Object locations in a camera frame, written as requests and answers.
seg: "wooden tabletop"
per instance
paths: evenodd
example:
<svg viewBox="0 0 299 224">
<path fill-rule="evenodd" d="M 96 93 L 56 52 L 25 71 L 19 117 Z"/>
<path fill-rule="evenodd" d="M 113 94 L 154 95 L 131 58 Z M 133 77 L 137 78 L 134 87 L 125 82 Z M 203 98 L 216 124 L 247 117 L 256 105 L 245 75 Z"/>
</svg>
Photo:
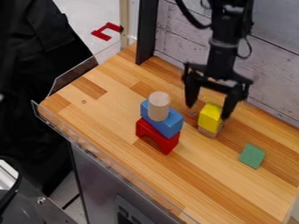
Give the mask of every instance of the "wooden tabletop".
<svg viewBox="0 0 299 224">
<path fill-rule="evenodd" d="M 199 109 L 223 96 L 203 90 L 189 110 L 180 69 L 157 57 L 138 66 L 135 54 L 131 46 L 115 55 L 44 100 L 39 113 L 99 158 L 122 165 L 114 168 L 182 220 L 281 223 L 299 186 L 299 130 L 241 103 L 216 139 L 202 136 Z M 140 103 L 157 90 L 168 92 L 185 118 L 179 145 L 168 156 L 135 134 Z M 246 144 L 267 152 L 260 169 L 238 161 Z"/>
</svg>

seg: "blue block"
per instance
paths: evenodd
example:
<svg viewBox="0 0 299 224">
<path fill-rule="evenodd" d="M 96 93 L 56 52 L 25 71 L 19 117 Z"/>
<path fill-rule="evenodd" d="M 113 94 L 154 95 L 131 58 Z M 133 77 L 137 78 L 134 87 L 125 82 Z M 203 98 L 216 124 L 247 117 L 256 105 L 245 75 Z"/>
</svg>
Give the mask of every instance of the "blue block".
<svg viewBox="0 0 299 224">
<path fill-rule="evenodd" d="M 170 108 L 170 113 L 166 120 L 162 122 L 155 122 L 150 119 L 148 115 L 149 100 L 143 101 L 140 108 L 141 117 L 168 139 L 174 137 L 183 128 L 183 116 L 172 108 Z"/>
</svg>

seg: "yellow cube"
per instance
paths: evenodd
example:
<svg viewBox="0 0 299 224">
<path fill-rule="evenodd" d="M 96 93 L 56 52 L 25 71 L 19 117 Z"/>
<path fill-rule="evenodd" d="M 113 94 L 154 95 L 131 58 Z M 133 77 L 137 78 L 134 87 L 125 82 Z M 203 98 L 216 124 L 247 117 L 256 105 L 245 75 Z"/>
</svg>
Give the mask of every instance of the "yellow cube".
<svg viewBox="0 0 299 224">
<path fill-rule="evenodd" d="M 221 114 L 222 107 L 220 105 L 212 102 L 206 103 L 199 113 L 198 126 L 217 133 L 222 124 Z"/>
</svg>

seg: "red block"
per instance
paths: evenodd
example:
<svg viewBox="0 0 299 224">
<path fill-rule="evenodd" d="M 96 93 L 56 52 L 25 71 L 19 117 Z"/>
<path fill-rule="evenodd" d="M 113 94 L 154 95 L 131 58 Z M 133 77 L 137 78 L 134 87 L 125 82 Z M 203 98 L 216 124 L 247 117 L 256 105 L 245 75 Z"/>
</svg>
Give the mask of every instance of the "red block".
<svg viewBox="0 0 299 224">
<path fill-rule="evenodd" d="M 141 118 L 136 123 L 136 135 L 138 137 L 148 136 L 157 142 L 161 152 L 164 155 L 168 155 L 178 144 L 178 139 L 180 132 L 178 132 L 171 139 L 167 139 L 159 131 L 157 131 L 153 126 L 151 126 L 147 121 Z"/>
</svg>

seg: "black metal post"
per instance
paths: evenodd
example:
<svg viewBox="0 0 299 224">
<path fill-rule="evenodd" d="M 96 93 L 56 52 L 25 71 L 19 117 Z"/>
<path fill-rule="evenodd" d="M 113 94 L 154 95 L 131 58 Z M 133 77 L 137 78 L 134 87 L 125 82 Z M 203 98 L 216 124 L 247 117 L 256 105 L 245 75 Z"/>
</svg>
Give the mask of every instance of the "black metal post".
<svg viewBox="0 0 299 224">
<path fill-rule="evenodd" d="M 159 0 L 141 0 L 137 34 L 136 64 L 153 56 L 156 42 L 156 18 Z"/>
</svg>

